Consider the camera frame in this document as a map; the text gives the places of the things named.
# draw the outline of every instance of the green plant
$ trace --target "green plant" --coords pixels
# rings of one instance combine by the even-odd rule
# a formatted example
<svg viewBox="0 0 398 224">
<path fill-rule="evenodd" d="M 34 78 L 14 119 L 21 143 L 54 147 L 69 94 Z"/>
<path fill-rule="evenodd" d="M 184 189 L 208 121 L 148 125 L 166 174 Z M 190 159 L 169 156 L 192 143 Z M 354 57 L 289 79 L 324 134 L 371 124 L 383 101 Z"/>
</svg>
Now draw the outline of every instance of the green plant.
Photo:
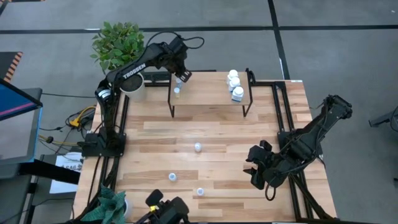
<svg viewBox="0 0 398 224">
<path fill-rule="evenodd" d="M 100 206 L 91 212 L 88 212 L 81 220 L 91 222 L 95 220 L 103 220 L 102 224 L 124 224 L 124 198 L 125 192 L 115 194 L 111 189 L 101 184 L 101 197 L 98 197 Z"/>
<path fill-rule="evenodd" d="M 144 50 L 144 35 L 138 25 L 131 22 L 118 22 L 113 26 L 104 22 L 104 28 L 93 40 L 96 53 L 90 57 L 99 61 L 104 73 L 137 59 Z"/>
</svg>

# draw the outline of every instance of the gray floor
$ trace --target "gray floor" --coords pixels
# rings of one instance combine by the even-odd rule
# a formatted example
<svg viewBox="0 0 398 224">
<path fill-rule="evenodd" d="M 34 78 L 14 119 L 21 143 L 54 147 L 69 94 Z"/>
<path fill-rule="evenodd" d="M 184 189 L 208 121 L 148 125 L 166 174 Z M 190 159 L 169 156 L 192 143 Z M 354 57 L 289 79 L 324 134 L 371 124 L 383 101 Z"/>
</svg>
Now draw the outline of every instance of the gray floor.
<svg viewBox="0 0 398 224">
<path fill-rule="evenodd" d="M 398 24 L 396 1 L 274 2 L 280 26 Z M 272 24 L 266 0 L 46 0 L 9 3 L 0 16 L 0 30 L 98 28 L 103 21 L 133 21 L 141 27 Z M 181 34 L 206 39 L 202 49 L 188 52 L 191 70 L 249 67 L 258 79 L 282 78 L 273 31 Z M 151 35 L 145 33 L 146 39 Z M 338 216 L 343 220 L 396 223 L 398 190 L 392 179 L 398 177 L 397 133 L 388 125 L 370 128 L 368 119 L 398 105 L 398 30 L 282 31 L 281 35 L 291 79 L 304 81 L 312 106 L 327 94 L 338 94 L 353 104 L 353 117 L 340 121 L 322 144 Z M 103 78 L 99 66 L 89 58 L 92 36 L 0 35 L 0 52 L 24 53 L 12 80 L 19 88 L 92 95 Z M 164 35 L 155 41 L 170 38 Z M 94 99 L 54 96 L 43 96 L 42 101 L 43 128 L 60 126 L 68 115 L 95 103 Z M 63 139 L 66 132 L 42 134 Z M 68 140 L 81 141 L 81 136 L 72 133 Z M 51 153 L 40 147 L 38 154 Z M 50 218 L 45 216 L 49 211 Z M 39 206 L 34 223 L 65 221 L 69 214 L 70 202 Z"/>
</svg>

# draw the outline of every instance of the black robotic arm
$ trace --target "black robotic arm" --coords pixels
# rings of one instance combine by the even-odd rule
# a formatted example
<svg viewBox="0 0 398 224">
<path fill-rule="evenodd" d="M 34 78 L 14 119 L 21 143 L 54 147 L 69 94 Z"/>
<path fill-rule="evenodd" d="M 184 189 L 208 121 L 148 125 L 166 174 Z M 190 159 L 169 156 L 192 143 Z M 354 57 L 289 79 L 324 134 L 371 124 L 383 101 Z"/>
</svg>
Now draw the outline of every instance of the black robotic arm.
<svg viewBox="0 0 398 224">
<path fill-rule="evenodd" d="M 265 182 L 271 187 L 280 186 L 291 173 L 303 170 L 320 154 L 320 141 L 339 119 L 350 118 L 351 105 L 341 97 L 328 96 L 323 100 L 322 112 L 306 127 L 291 133 L 279 133 L 280 152 L 271 151 L 267 141 L 249 150 L 247 162 L 253 162 L 257 169 L 245 169 L 250 174 L 251 183 L 258 189 L 264 189 Z"/>
<path fill-rule="evenodd" d="M 120 88 L 131 85 L 135 74 L 147 67 L 164 67 L 170 74 L 187 82 L 192 73 L 185 68 L 188 47 L 185 39 L 177 35 L 171 43 L 148 45 L 135 61 L 111 71 L 102 80 L 95 91 L 101 107 L 102 128 L 99 133 L 87 134 L 83 144 L 83 156 L 120 156 L 124 152 L 126 135 L 114 130 L 116 109 L 121 94 Z"/>
</svg>

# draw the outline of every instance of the computer monitor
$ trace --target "computer monitor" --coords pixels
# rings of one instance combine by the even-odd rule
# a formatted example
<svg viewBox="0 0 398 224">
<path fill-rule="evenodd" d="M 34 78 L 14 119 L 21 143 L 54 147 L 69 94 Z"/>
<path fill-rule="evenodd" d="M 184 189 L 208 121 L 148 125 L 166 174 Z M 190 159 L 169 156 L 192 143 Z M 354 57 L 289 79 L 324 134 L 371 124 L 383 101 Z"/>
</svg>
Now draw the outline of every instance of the computer monitor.
<svg viewBox="0 0 398 224">
<path fill-rule="evenodd" d="M 0 121 L 42 106 L 39 100 L 0 79 Z"/>
</svg>

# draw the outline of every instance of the white paper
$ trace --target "white paper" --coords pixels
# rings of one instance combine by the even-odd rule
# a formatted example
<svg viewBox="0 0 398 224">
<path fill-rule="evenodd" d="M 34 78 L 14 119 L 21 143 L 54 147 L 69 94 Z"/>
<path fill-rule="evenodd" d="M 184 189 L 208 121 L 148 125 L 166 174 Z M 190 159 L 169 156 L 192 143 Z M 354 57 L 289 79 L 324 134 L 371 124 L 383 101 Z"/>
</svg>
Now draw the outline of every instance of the white paper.
<svg viewBox="0 0 398 224">
<path fill-rule="evenodd" d="M 80 162 L 80 159 L 81 159 L 80 152 L 69 152 L 64 156 L 57 156 L 57 161 L 55 162 L 55 165 L 58 167 L 64 167 L 77 172 L 81 172 L 81 167 L 83 166 L 83 164 Z M 51 181 L 50 194 L 59 194 L 59 193 L 76 192 L 76 191 L 77 191 L 76 184 L 68 184 L 57 180 Z"/>
</svg>

